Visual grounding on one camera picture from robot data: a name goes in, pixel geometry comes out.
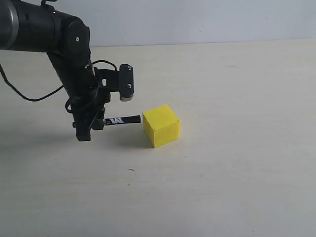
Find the cable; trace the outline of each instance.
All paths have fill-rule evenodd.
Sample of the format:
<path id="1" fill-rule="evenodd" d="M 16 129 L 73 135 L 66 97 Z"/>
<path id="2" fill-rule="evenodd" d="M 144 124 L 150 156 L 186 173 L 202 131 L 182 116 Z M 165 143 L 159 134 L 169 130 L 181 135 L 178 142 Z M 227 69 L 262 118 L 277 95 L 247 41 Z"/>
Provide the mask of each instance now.
<path id="1" fill-rule="evenodd" d="M 39 99 L 30 99 L 30 98 L 24 96 L 17 88 L 14 87 L 14 85 L 12 85 L 12 84 L 8 81 L 8 78 L 6 77 L 6 74 L 4 73 L 4 70 L 3 70 L 2 66 L 1 66 L 1 64 L 0 64 L 0 73 L 1 73 L 1 75 L 2 75 L 2 77 L 3 77 L 4 82 L 5 82 L 8 86 L 10 86 L 10 87 L 12 88 L 12 90 L 14 90 L 14 91 L 15 91 L 19 96 L 21 96 L 23 99 L 25 99 L 25 100 L 27 100 L 27 101 L 31 101 L 31 102 L 38 102 L 38 101 L 44 100 L 44 99 L 48 98 L 49 96 L 52 96 L 53 94 L 56 94 L 58 91 L 60 91 L 62 88 L 64 88 L 64 86 L 61 86 L 61 87 L 59 87 L 58 89 L 54 90 L 52 93 L 49 93 L 48 95 L 43 96 L 43 97 L 41 97 L 41 98 L 39 98 Z"/>
<path id="2" fill-rule="evenodd" d="M 92 65 L 97 64 L 97 63 L 107 63 L 107 64 L 110 64 L 110 65 L 112 65 L 112 66 L 115 68 L 115 71 L 118 71 L 118 68 L 116 67 L 116 65 L 115 65 L 114 63 L 109 62 L 109 61 L 106 61 L 106 60 L 97 60 L 97 61 L 93 62 Z"/>

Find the yellow cube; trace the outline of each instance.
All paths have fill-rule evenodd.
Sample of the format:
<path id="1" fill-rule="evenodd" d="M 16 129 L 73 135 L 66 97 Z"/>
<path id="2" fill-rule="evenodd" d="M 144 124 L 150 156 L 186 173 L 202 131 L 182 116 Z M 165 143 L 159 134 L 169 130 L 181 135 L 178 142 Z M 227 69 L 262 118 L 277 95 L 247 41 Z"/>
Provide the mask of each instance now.
<path id="1" fill-rule="evenodd" d="M 180 121 L 167 104 L 143 112 L 143 124 L 154 147 L 179 138 Z"/>

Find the robotic arm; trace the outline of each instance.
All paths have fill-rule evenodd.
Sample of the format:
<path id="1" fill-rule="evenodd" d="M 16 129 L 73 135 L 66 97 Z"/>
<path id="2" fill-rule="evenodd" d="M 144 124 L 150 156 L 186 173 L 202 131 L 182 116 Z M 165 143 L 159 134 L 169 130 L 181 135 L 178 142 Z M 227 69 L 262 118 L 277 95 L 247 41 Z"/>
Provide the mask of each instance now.
<path id="1" fill-rule="evenodd" d="M 94 67 L 90 59 L 90 29 L 78 17 L 56 11 L 46 2 L 42 0 L 38 6 L 21 0 L 0 0 L 0 49 L 48 55 L 69 96 L 65 107 L 73 115 L 79 141 L 90 141 L 91 129 L 140 122 L 139 117 L 104 119 L 111 92 L 118 91 L 122 101 L 132 99 L 133 68 L 122 64 L 117 70 L 105 60 L 95 63 L 109 63 L 114 70 Z"/>

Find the white wall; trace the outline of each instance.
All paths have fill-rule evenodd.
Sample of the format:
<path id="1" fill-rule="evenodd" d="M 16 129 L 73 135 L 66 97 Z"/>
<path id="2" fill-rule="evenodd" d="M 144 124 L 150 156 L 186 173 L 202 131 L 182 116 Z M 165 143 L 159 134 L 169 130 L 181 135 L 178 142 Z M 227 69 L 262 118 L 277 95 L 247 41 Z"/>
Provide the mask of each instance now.
<path id="1" fill-rule="evenodd" d="M 84 20 L 93 46 L 316 37 L 315 0 L 59 0 L 53 5 Z"/>

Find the table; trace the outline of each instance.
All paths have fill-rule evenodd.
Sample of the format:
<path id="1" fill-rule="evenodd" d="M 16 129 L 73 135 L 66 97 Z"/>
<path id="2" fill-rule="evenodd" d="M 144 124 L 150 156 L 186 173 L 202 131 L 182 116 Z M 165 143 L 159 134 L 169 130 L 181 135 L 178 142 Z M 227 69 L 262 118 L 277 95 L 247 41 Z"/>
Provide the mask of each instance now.
<path id="1" fill-rule="evenodd" d="M 31 103 L 1 81 L 1 237 L 315 233 L 315 39 L 101 47 L 92 59 L 135 69 L 133 100 L 114 94 L 108 117 L 168 103 L 180 138 L 152 149 L 131 124 L 80 143 L 64 90 Z M 0 63 L 29 97 L 60 85 L 45 54 L 2 51 Z"/>

